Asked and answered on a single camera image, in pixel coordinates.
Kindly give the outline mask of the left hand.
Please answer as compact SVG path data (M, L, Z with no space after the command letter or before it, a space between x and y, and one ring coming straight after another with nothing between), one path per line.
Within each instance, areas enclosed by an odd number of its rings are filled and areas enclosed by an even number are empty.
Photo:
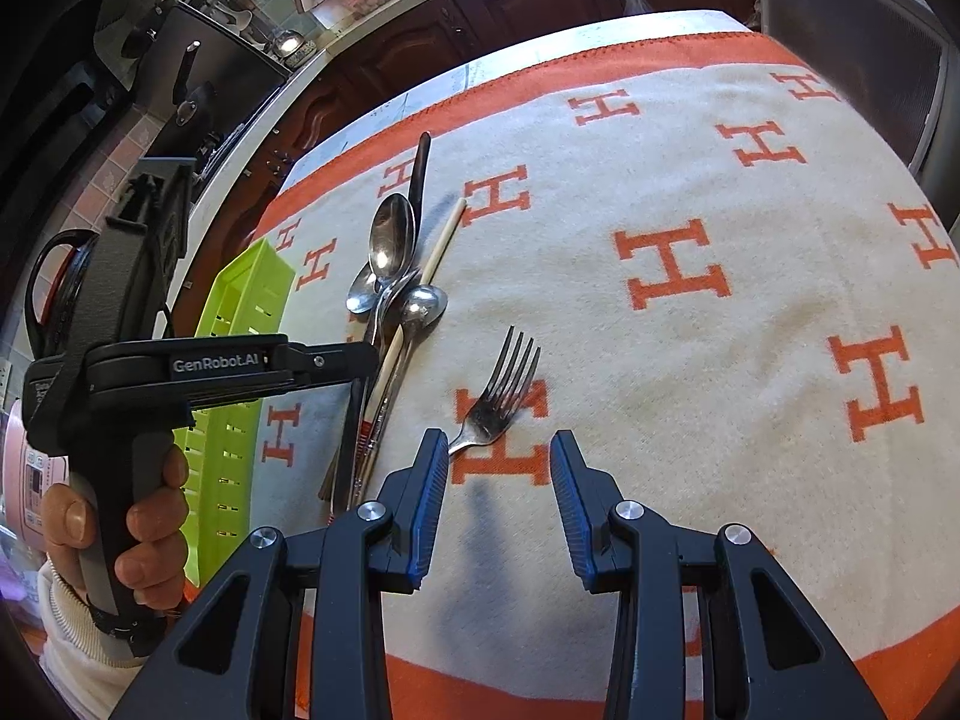
M189 550L181 527L189 505L184 484L189 465L182 450L172 445L163 465L163 486L130 507L125 522L133 546L116 561L122 585L132 590L139 605L169 613L181 603L185 561ZM65 484L54 484L43 497L44 539L49 561L60 578L86 600L80 553L96 536L93 507Z

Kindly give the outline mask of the white left sleeve forearm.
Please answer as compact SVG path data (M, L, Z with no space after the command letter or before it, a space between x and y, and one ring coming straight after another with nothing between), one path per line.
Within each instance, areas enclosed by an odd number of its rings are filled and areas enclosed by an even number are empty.
M145 659L110 655L86 606L50 561L37 573L37 593L46 633L41 670L78 717L109 717Z

